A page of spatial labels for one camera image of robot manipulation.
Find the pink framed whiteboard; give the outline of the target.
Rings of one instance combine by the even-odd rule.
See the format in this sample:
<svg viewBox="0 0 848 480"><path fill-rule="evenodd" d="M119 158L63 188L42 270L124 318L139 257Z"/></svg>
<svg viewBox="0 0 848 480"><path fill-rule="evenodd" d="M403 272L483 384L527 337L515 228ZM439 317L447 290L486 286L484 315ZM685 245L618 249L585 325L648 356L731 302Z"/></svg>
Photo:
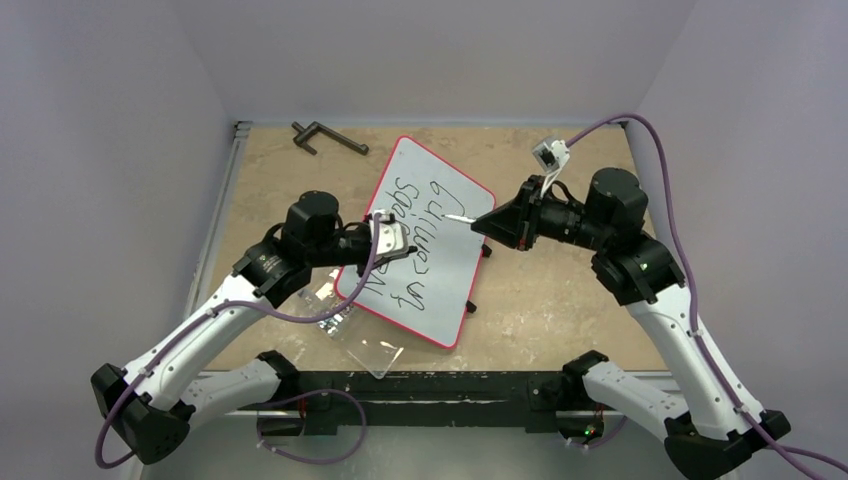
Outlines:
<svg viewBox="0 0 848 480"><path fill-rule="evenodd" d="M354 305L453 348L484 244L454 218L476 218L495 205L490 189L411 137L399 137L366 210L394 214L417 250L373 270Z"/></svg>

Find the white black marker pen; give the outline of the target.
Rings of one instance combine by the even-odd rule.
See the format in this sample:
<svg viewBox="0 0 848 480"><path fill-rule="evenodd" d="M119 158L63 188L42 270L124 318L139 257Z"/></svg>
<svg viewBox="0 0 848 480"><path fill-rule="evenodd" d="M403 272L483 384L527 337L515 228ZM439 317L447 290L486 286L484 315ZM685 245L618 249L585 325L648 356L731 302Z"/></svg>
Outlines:
<svg viewBox="0 0 848 480"><path fill-rule="evenodd" d="M459 222L459 223L463 223L463 224L468 224L468 225L473 224L476 221L476 218L467 217L467 216L463 216L463 215L457 215L457 214L443 214L442 217L445 218L445 219L451 220L451 221L455 221L455 222Z"/></svg>

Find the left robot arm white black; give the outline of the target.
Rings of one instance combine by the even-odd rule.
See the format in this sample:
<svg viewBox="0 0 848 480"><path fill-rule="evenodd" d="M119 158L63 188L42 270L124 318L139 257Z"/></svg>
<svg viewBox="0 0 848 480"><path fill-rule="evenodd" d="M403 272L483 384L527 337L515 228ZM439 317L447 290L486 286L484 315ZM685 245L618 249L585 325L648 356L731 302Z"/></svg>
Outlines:
<svg viewBox="0 0 848 480"><path fill-rule="evenodd" d="M242 332L304 289L317 268L351 266L361 282L415 252L396 215L376 210L344 223L335 196L303 193L233 265L212 296L156 346L124 366L102 365L91 378L103 431L116 433L129 458L150 465L173 453L200 425L256 405L300 411L313 392L276 351L215 376L200 372Z"/></svg>

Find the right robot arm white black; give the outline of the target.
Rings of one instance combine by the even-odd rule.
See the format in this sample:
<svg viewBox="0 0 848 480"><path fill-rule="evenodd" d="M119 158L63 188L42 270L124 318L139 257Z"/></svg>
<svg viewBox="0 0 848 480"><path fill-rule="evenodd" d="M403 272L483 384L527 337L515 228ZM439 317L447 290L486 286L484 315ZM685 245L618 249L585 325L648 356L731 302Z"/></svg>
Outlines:
<svg viewBox="0 0 848 480"><path fill-rule="evenodd" d="M735 376L704 326L691 323L691 291L670 250L644 229L648 205L637 177L597 171L584 201L563 200L529 177L516 197L471 229L526 251L540 237L592 252L599 283L648 335L679 387L668 394L589 352L563 368L561 392L576 407L610 406L655 436L689 479L729 473L789 433L786 416L757 401Z"/></svg>

